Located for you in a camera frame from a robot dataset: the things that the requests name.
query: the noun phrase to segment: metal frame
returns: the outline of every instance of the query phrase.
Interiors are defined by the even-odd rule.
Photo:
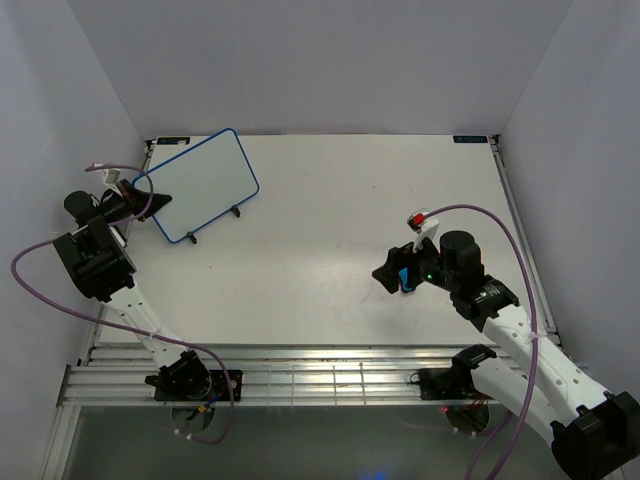
[[[525,236],[524,227],[522,226],[522,220],[520,219],[520,214],[518,213],[518,209],[516,208],[516,202],[513,198],[513,191],[511,190],[509,180],[507,179],[507,168],[500,152],[500,135],[492,135],[488,138],[489,144],[491,145],[491,151],[493,152],[493,158],[496,162],[496,168],[498,169],[498,175],[500,176],[500,182],[502,183],[502,189],[504,190],[504,195],[507,199],[507,206],[509,207],[509,211],[511,212],[511,218],[513,219],[513,224],[516,227],[518,241],[520,242],[520,246],[523,250],[525,267],[527,268],[529,277],[533,279],[533,293],[535,295],[537,304],[542,307],[542,312],[540,312],[542,313],[541,318],[546,322],[548,332],[556,332],[556,324],[553,320],[553,316],[551,315],[551,309],[549,308],[549,303],[547,302],[547,297],[544,293],[542,282],[540,281],[540,275],[538,274],[538,269],[535,262],[533,261],[531,248],[529,247],[529,242],[527,241],[527,237]]]
[[[212,347],[229,369],[243,371],[240,407],[453,405],[425,402],[410,383],[419,368],[448,368],[463,347],[318,349]],[[499,357],[506,353],[496,349]],[[211,358],[210,369],[219,368]],[[513,362],[508,365],[519,371]],[[63,406],[165,406],[144,384],[156,373],[143,348],[96,348],[88,366],[70,368],[60,395]],[[197,405],[181,402],[180,405]]]
[[[60,480],[64,475],[79,418],[78,406],[57,408],[49,448],[40,474],[42,480]]]

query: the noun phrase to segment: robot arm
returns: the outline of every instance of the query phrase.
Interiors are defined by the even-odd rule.
[[[146,378],[146,383],[176,399],[209,399],[211,375],[196,352],[153,338],[163,335],[179,339],[162,325],[144,299],[134,277],[136,267],[124,250],[124,236],[117,226],[112,226],[131,214],[140,214],[149,194],[126,180],[113,187],[97,204],[86,192],[67,196],[64,207],[80,228],[55,239],[56,252],[85,297],[115,310],[126,325],[152,333],[137,335],[159,369],[158,375]],[[151,207],[138,219],[153,215],[170,201],[168,195],[154,194]]]
[[[438,250],[432,241],[437,224],[427,225],[425,213],[417,212],[407,222],[418,235],[416,241],[390,249],[386,263],[373,271],[373,277],[389,293],[411,292],[423,282],[448,291],[456,311],[528,371],[533,333],[518,298],[485,274],[480,247],[469,233],[445,233]],[[610,393],[546,336],[536,336],[536,390],[527,422],[550,443],[565,473],[574,479],[602,478],[638,456],[638,402],[627,392]],[[518,414],[527,380],[490,352],[483,345],[463,350],[453,359],[453,377]]]

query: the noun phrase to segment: red clip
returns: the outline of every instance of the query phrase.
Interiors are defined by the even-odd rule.
[[[413,224],[416,227],[419,227],[423,223],[424,223],[424,215],[422,213],[419,213],[415,217],[413,217]]]

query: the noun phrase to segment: purple cable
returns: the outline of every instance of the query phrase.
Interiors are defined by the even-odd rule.
[[[147,172],[145,172],[141,168],[132,167],[131,165],[116,165],[116,164],[113,164],[113,163],[107,163],[107,164],[104,164],[104,165],[91,165],[91,166],[85,168],[84,171],[85,172],[95,172],[95,171],[98,171],[98,170],[109,170],[111,168],[119,168],[121,170],[133,170],[135,172],[138,172],[138,173],[141,173],[142,175],[144,175],[146,177],[147,181],[149,182],[149,198],[147,199],[147,204],[144,206],[142,211],[137,215],[133,215],[131,217],[124,218],[122,220],[117,220],[117,221],[111,222],[109,224],[110,227],[116,227],[118,225],[123,225],[125,223],[131,222],[132,220],[137,220],[140,217],[142,217],[145,213],[147,213],[147,210],[149,210],[149,208],[151,208],[151,201],[153,200],[153,182],[151,181],[151,177],[149,175],[147,175]]]
[[[473,454],[473,457],[471,458],[471,462],[469,463],[469,467],[467,468],[467,473],[465,474],[465,477],[464,477],[465,480],[469,480],[471,478],[471,474],[473,473],[473,467],[475,467],[475,465],[478,463],[478,460],[480,460],[480,456],[482,455],[484,450],[489,446],[491,442],[493,442],[493,440],[495,440],[498,434],[507,425],[509,425],[509,422],[511,421],[512,418],[513,418],[513,414],[507,410],[507,413],[505,413],[504,417],[502,417],[502,421],[493,428],[489,437],[484,442],[482,442],[482,445],[480,445],[480,448],[478,448],[476,450],[476,453]]]
[[[141,169],[138,169],[136,167],[130,167],[128,165],[105,165],[103,167],[89,167],[90,169],[93,170],[102,170],[105,168],[126,168],[126,169],[130,169],[130,170],[136,170],[138,172],[141,172],[143,175],[147,176],[146,172],[142,171]],[[151,197],[153,196],[153,185],[151,182],[151,178],[149,178],[147,176],[147,179],[149,180],[149,187],[150,187],[150,193],[151,195],[149,196],[149,200],[147,201],[147,205],[145,206],[145,209],[142,210],[142,212],[140,214],[138,214],[138,217],[140,215],[143,215],[145,213],[145,211],[148,209],[149,205],[151,205]],[[50,307],[55,308],[56,310],[59,310],[63,313],[66,313],[68,315],[72,315],[76,318],[79,318],[81,320],[87,320],[89,322],[93,322],[93,323],[97,323],[98,325],[103,325],[105,327],[111,327],[111,328],[117,328],[118,330],[125,330],[127,332],[131,332],[131,333],[135,333],[137,335],[142,335],[145,337],[148,337],[150,335],[152,335],[151,332],[148,332],[146,330],[142,330],[140,328],[135,328],[135,327],[129,327],[128,325],[120,325],[118,323],[113,323],[113,322],[109,322],[107,320],[101,320],[97,317],[93,317],[91,315],[86,315],[82,312],[78,312],[77,310],[73,310],[71,308],[65,307],[64,305],[60,305],[59,303],[51,300],[50,298],[46,297],[45,295],[43,295],[42,293],[40,293],[39,291],[37,291],[35,288],[33,288],[31,285],[29,285],[18,273],[18,262],[20,261],[20,259],[22,257],[24,257],[25,255],[27,255],[28,253],[33,252],[34,250],[37,250],[39,248],[45,247],[47,245],[51,245],[53,243],[53,240],[47,240],[45,242],[40,242],[37,243],[36,245],[32,245],[31,247],[25,248],[24,250],[22,250],[20,253],[18,253],[14,259],[11,261],[11,275],[13,275],[13,278],[16,280],[16,282],[18,282],[18,284],[20,284],[20,286],[22,288],[24,288],[27,292],[29,292],[31,295],[33,295],[34,297],[36,297],[38,300],[40,300],[41,302],[46,303],[47,305],[49,305]],[[175,338],[170,338],[170,337],[165,337],[164,335],[153,335],[153,338],[157,338],[158,340],[162,340],[163,342],[167,342],[167,343],[173,343],[174,345],[181,345],[183,347],[187,347],[187,348],[192,348],[194,350],[199,350],[201,352],[204,352],[208,355],[211,355],[216,362],[218,362],[218,365],[220,365],[220,369],[222,370],[222,374],[224,375],[224,379],[227,383],[227,388],[229,389],[229,392],[233,391],[233,386],[231,384],[231,378],[229,377],[229,372],[227,371],[227,368],[225,367],[222,359],[216,355],[213,351],[211,351],[210,349],[197,345],[195,343],[189,343],[189,342],[185,342],[182,340],[177,340]],[[229,408],[230,408],[230,412],[229,412],[229,419],[227,420],[227,423],[224,426],[224,429],[222,430],[222,433],[217,437],[214,438],[213,440],[208,439],[206,437],[200,437],[197,435],[191,435],[189,438],[191,440],[195,440],[197,442],[200,443],[206,443],[208,445],[217,445],[218,443],[222,442],[227,435],[229,434],[229,431],[231,430],[231,426],[233,424],[233,420],[235,418],[235,405],[234,405],[234,401],[233,401],[233,395],[229,395]],[[178,430],[178,432],[181,435],[184,435],[185,437],[187,435],[189,435],[189,432],[185,432],[182,430]]]
[[[533,288],[531,287],[531,282],[529,280],[529,276],[527,275],[527,269],[525,267],[524,260],[522,258],[522,254],[520,253],[520,249],[518,248],[518,244],[516,243],[516,240],[513,238],[513,235],[511,235],[511,232],[509,232],[509,229],[504,224],[504,222],[502,220],[500,220],[496,215],[491,213],[489,210],[486,210],[486,209],[484,209],[482,207],[478,207],[478,206],[475,206],[475,205],[468,205],[468,204],[449,205],[448,207],[438,208],[438,209],[426,214],[424,216],[424,219],[426,220],[427,218],[433,217],[433,216],[438,215],[440,213],[448,212],[450,210],[460,210],[460,209],[474,210],[476,212],[480,212],[480,213],[482,213],[484,215],[487,215],[488,217],[490,217],[494,222],[496,222],[500,226],[500,228],[502,229],[504,234],[507,236],[507,239],[509,240],[509,243],[511,244],[511,248],[513,249],[513,253],[515,254],[516,259],[518,261],[518,265],[520,267],[520,271],[522,272],[522,278],[524,280],[524,286],[525,286],[525,289],[527,291],[527,298],[529,300],[529,307],[531,308],[531,331],[534,334],[537,334],[538,333],[538,319],[537,319],[537,314],[536,314],[536,304],[535,304],[534,297],[533,297]],[[527,413],[529,412],[529,406],[531,405],[531,398],[533,397],[533,390],[534,390],[535,385],[536,385],[537,369],[538,369],[538,339],[536,337],[533,337],[532,342],[531,342],[531,368],[529,369],[529,380],[527,382],[527,391],[525,393],[524,401],[522,403],[522,409],[520,410],[520,414],[518,415],[518,421],[516,423],[516,427],[513,430],[512,435],[511,435],[511,439],[509,440],[509,443],[507,444],[507,447],[504,449],[504,452],[500,456],[500,459],[498,460],[498,462],[493,467],[493,470],[491,470],[491,472],[489,473],[489,476],[487,477],[487,480],[493,480],[494,478],[496,478],[496,476],[498,475],[500,470],[502,470],[502,467],[504,467],[504,464],[507,463],[507,459],[509,458],[509,455],[511,455],[511,452],[513,451],[513,448],[515,447],[516,442],[518,441],[518,437],[520,436],[520,433],[522,432],[522,429],[524,428],[524,422],[525,422],[525,419],[527,417]],[[471,475],[473,473],[473,469],[475,468],[476,464],[478,463],[478,459],[480,458],[480,454],[493,441],[493,439],[495,438],[496,434],[499,431],[500,431],[500,429],[497,430],[496,432],[494,432],[494,434],[490,435],[489,438],[487,438],[487,440],[484,442],[484,444],[478,449],[478,452],[476,452],[476,455],[474,455],[473,459],[471,460],[471,463],[469,464],[469,468],[467,469],[465,480],[470,480],[471,479]]]

